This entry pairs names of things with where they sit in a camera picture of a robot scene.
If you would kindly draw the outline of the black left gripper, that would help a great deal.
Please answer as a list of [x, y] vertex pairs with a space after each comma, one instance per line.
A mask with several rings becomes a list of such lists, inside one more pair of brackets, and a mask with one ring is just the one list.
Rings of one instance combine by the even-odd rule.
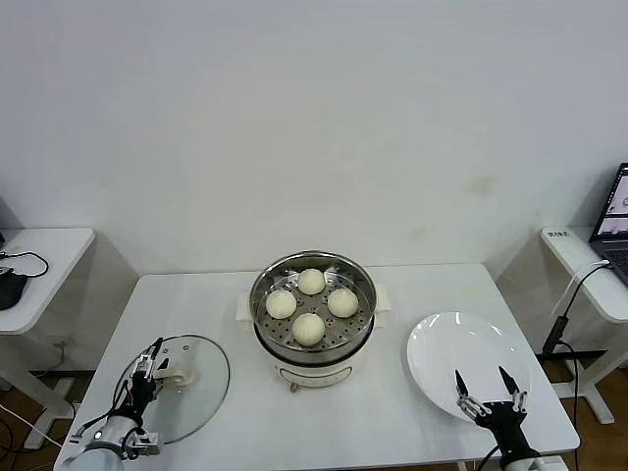
[[[157, 354], [163, 343], [162, 338], [158, 338], [150, 344], [137, 359], [137, 371], [152, 371]], [[160, 391], [160, 381], [168, 377], [168, 366], [170, 359], [165, 358], [155, 369], [152, 377], [145, 377], [144, 373], [136, 372], [131, 375], [131, 389], [122, 406], [122, 413], [127, 417], [141, 417]]]

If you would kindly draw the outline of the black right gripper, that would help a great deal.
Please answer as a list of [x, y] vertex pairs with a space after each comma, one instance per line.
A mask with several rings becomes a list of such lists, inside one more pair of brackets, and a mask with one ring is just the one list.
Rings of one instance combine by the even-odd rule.
[[476, 417], [476, 425], [493, 434], [502, 459], [536, 458], [538, 452], [529, 446], [521, 430], [521, 424], [527, 416], [528, 392], [522, 391], [502, 366], [498, 367], [498, 371], [513, 402], [481, 403], [469, 394], [460, 372], [455, 370], [456, 404], [467, 417]]

